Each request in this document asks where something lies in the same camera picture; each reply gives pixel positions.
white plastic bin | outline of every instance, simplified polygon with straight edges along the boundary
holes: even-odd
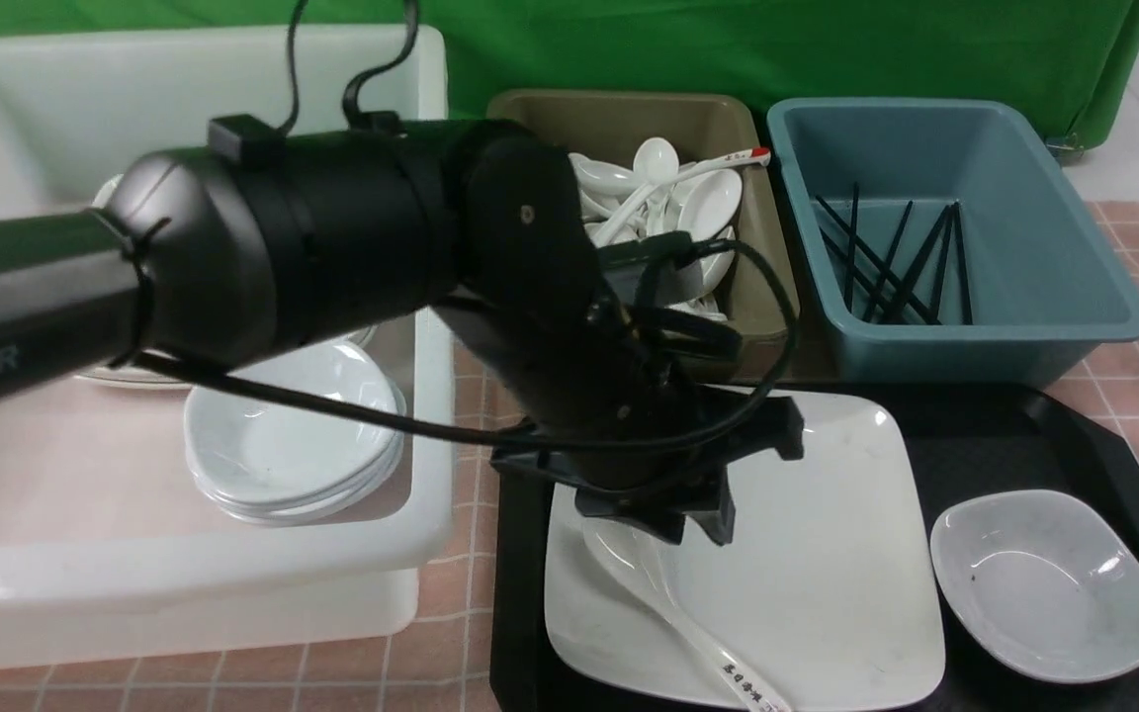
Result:
[[[146,150],[202,144],[210,116],[288,112],[284,27],[0,40],[0,218],[85,204]],[[306,26],[298,131],[344,125],[341,91],[401,26]],[[421,27],[366,108],[444,117],[442,36]],[[412,414],[449,423],[451,338],[427,311],[367,351]],[[182,395],[68,378],[0,404],[0,668],[390,635],[452,531],[454,452],[410,457],[334,523],[251,527],[190,482]]]

tabletop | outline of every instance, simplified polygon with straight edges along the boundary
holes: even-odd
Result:
[[[1139,203],[1090,204],[1139,287]],[[518,406],[457,347],[457,423],[500,427]],[[1139,342],[1108,344],[1049,388],[1117,432],[1139,460]],[[420,571],[416,621],[330,640],[0,671],[0,712],[494,712],[490,635],[499,478],[489,451],[457,463],[451,542]]]

white plate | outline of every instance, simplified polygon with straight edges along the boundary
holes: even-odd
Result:
[[[398,411],[388,378],[341,339],[236,371],[241,378]],[[251,506],[297,506],[385,455],[393,432],[370,424],[198,387],[183,407],[187,466],[210,494]]]
[[[178,382],[178,379],[162,377],[153,371],[132,368],[91,369],[77,374],[77,378],[107,387],[123,387],[128,391],[187,391],[191,387],[190,383]]]
[[[399,463],[402,460],[402,433],[394,433],[393,444],[390,447],[390,450],[380,456],[379,461],[371,466],[370,469],[367,469],[366,477],[353,490],[325,497],[321,500],[312,501],[310,505],[292,506],[288,509],[280,509],[268,514],[240,513],[240,510],[229,509],[222,504],[219,504],[219,506],[223,513],[231,515],[231,517],[240,522],[261,524],[261,526],[267,527],[293,526],[293,524],[304,524],[330,517],[330,515],[342,513],[342,510],[347,509],[350,506],[360,504],[364,497],[371,494],[385,481],[388,481],[390,475],[393,474],[393,470],[398,468]]]
[[[1050,684],[1139,668],[1139,562],[1090,506],[1007,491],[948,509],[931,534],[943,596],[1014,671]]]
[[[859,398],[793,393],[805,457],[734,463],[736,541],[688,524],[662,545],[672,590],[697,622],[804,712],[925,698],[947,662],[926,525],[895,419]],[[737,707],[705,663],[592,562],[573,493],[558,486],[543,590],[562,660],[605,684]]]

square white plate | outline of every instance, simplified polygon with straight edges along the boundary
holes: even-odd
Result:
[[[734,463],[736,541],[688,524],[661,545],[683,608],[804,712],[925,698],[947,662],[940,598],[908,452],[894,418],[859,398],[794,395],[805,457]],[[677,635],[592,562],[573,491],[558,486],[543,615],[566,665],[605,684],[739,707]]]

chopstick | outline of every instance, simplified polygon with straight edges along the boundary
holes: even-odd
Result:
[[[891,288],[895,289],[895,297],[899,297],[900,288],[903,287],[903,281],[901,281],[894,272],[890,271],[890,267],[886,265],[886,262],[883,262],[882,257],[878,257],[877,253],[872,252],[872,248],[868,247],[868,244],[865,244],[863,239],[859,239],[859,235],[854,235],[853,231],[851,231],[851,226],[846,224],[846,221],[842,220],[842,215],[837,214],[835,208],[829,206],[825,198],[820,198],[819,195],[817,195],[817,202],[819,202],[820,206],[823,207],[823,211],[828,213],[828,216],[831,216],[833,220],[837,222],[837,227],[839,227],[839,229],[849,236],[851,242],[858,245],[859,251],[865,253],[865,257],[868,257],[868,261],[872,262],[872,267],[876,267],[877,271],[880,272],[880,276],[886,278],[886,284],[890,284]],[[820,235],[826,235],[826,231],[820,230]],[[844,255],[841,247],[837,248],[837,255]],[[934,314],[931,313],[929,306],[926,306],[920,298],[913,296],[913,294],[911,294],[911,289],[906,289],[904,294],[908,296],[908,305],[911,306],[919,317],[921,317],[921,320],[931,326],[940,325],[940,321],[934,317]]]
[[[913,297],[912,289],[917,288],[917,280],[921,279],[921,272],[926,269],[926,262],[931,260],[931,252],[934,251],[935,244],[940,240],[940,232],[943,231],[947,222],[950,220],[952,220],[952,206],[947,206],[940,213],[940,219],[931,229],[931,235],[926,236],[925,243],[921,244],[921,249],[918,251],[911,265],[908,267],[908,272],[904,272],[903,285],[895,292],[895,297],[892,298],[886,310],[882,312],[882,321],[890,324],[890,321],[900,319],[903,316],[903,304],[908,302],[909,297]]]
[[[859,183],[851,183],[851,231],[846,235],[858,235],[859,227]],[[851,309],[851,293],[854,292],[854,283],[850,279],[851,270],[855,269],[855,240],[852,238],[846,246],[846,276],[849,279],[842,280],[842,300],[846,303],[846,310]]]
[[[859,317],[860,320],[872,321],[872,312],[877,311],[877,303],[882,300],[882,292],[886,288],[886,272],[890,271],[891,265],[895,263],[895,253],[899,252],[899,244],[903,240],[903,229],[908,227],[908,215],[912,212],[912,202],[909,199],[908,205],[903,207],[903,216],[899,220],[899,227],[895,227],[895,237],[890,240],[890,249],[886,251],[886,269],[882,270],[877,275],[877,284],[872,285],[871,292],[868,293],[868,306],[865,310],[865,314]],[[931,311],[937,316],[937,310],[933,306]]]
[[[935,314],[940,312],[940,306],[943,303],[943,283],[948,276],[948,254],[950,248],[952,248],[952,228],[956,221],[948,221],[947,228],[943,230],[943,248],[940,249],[940,263],[935,267],[937,270],[934,276],[934,287],[931,287],[931,311]]]
[[[833,252],[833,256],[837,257],[837,260],[845,261],[846,253],[842,249],[841,246],[837,246],[835,239],[828,237],[827,231],[820,229],[820,237],[823,238],[823,246],[828,247],[828,251]],[[868,292],[869,288],[872,288],[872,280],[866,278],[863,272],[860,272],[858,269],[851,270],[851,278],[854,278],[855,283],[859,284],[860,287],[865,288],[865,292]],[[926,319],[926,314],[924,314],[923,312],[926,310],[926,304],[921,303],[920,298],[917,298],[916,296],[909,294],[908,305],[911,306],[912,310],[917,312],[918,317],[920,317],[923,320]]]
[[[973,302],[969,298],[969,265],[964,253],[961,203],[953,203],[952,208],[957,222],[957,275],[961,278],[961,324],[967,326],[973,324]]]

